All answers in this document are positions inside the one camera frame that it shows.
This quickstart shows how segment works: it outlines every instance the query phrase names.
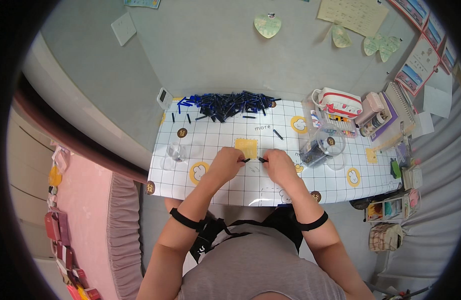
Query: woman's right hand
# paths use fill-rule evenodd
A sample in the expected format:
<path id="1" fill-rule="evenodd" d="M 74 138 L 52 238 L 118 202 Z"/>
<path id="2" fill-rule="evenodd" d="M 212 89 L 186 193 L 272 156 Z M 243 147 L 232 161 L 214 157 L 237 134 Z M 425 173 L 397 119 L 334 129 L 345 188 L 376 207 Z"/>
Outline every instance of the woman's right hand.
<path id="1" fill-rule="evenodd" d="M 263 159 L 268 160 L 263 166 L 267 169 L 270 179 L 283 189 L 299 179 L 292 159 L 284 151 L 269 149 L 263 155 Z"/>

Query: curtain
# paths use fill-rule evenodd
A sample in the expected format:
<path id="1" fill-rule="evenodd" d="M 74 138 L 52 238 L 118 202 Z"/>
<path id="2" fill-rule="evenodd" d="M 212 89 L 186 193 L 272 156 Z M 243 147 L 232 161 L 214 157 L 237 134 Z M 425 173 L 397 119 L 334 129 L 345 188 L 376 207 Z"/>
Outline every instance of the curtain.
<path id="1" fill-rule="evenodd" d="M 84 135 L 54 111 L 21 76 L 14 103 L 52 139 L 83 157 L 139 183 L 147 183 L 148 170 L 121 158 Z"/>
<path id="2" fill-rule="evenodd" d="M 421 160 L 420 210 L 402 222 L 406 232 L 402 246 L 389 253 L 384 271 L 378 274 L 398 279 L 391 282 L 401 291 L 415 291 L 435 282 L 461 236 L 460 87 L 454 88 L 449 118 L 432 115 L 432 122 L 433 133 L 411 142 L 413 157 Z"/>

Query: pink bedsheet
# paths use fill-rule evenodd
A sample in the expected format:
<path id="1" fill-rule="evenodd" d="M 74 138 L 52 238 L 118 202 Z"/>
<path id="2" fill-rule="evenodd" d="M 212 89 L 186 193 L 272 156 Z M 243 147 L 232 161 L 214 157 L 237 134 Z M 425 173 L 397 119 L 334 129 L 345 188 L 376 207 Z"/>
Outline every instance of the pink bedsheet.
<path id="1" fill-rule="evenodd" d="M 139 200 L 132 180 L 72 155 L 57 194 L 71 248 L 104 300 L 135 299 L 142 281 Z"/>

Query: desk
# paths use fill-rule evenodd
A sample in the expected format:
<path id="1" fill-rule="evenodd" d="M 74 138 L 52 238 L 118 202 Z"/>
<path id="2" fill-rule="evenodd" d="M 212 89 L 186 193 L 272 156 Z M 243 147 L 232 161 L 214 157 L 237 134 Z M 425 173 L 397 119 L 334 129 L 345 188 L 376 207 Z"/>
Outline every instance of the desk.
<path id="1" fill-rule="evenodd" d="M 316 168 L 300 165 L 299 149 L 307 142 L 308 133 L 306 129 L 300 130 L 304 117 L 299 102 L 277 101 L 274 108 L 266 109 L 266 116 L 262 112 L 239 113 L 225 123 L 212 122 L 209 117 L 196 121 L 195 118 L 203 116 L 196 106 L 181 106 L 180 114 L 178 111 L 177 102 L 173 102 L 163 116 L 149 170 L 148 194 L 185 199 L 198 184 L 198 179 L 212 163 L 217 151 L 221 147 L 235 147 L 236 140 L 238 147 L 245 147 L 246 157 L 252 159 L 214 195 L 213 204 L 275 207 L 289 203 L 285 191 L 270 180 L 257 159 L 267 149 L 273 148 L 287 152 L 307 189 L 321 194 L 321 204 L 383 194 L 398 189 L 401 184 L 400 179 L 390 175 L 390 160 L 396 158 L 395 149 L 377 153 L 377 163 L 368 163 L 365 149 L 369 148 L 370 142 L 362 136 L 346 138 L 343 155 L 346 165 L 339 171 L 333 171 L 327 165 Z M 243 115 L 256 118 L 243 118 Z M 187 133 L 180 138 L 178 132 L 182 128 Z M 273 129 L 284 139 L 279 139 Z M 173 163 L 166 155 L 171 142 L 184 148 L 187 160 Z M 354 177 L 354 174 L 357 180 L 350 180 L 349 177 Z"/>

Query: gray curtain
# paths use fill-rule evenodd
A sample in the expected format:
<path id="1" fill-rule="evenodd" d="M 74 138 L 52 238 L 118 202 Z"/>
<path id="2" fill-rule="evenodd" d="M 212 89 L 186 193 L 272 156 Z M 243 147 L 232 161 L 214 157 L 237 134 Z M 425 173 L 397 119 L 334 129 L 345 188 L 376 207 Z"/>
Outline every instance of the gray curtain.
<path id="1" fill-rule="evenodd" d="M 415 99 L 419 110 L 422 99 Z M 434 132 L 412 141 L 421 159 L 420 210 L 402 223 L 402 246 L 388 257 L 378 282 L 416 291 L 435 282 L 461 235 L 461 88 L 454 86 L 449 118 L 432 115 Z"/>

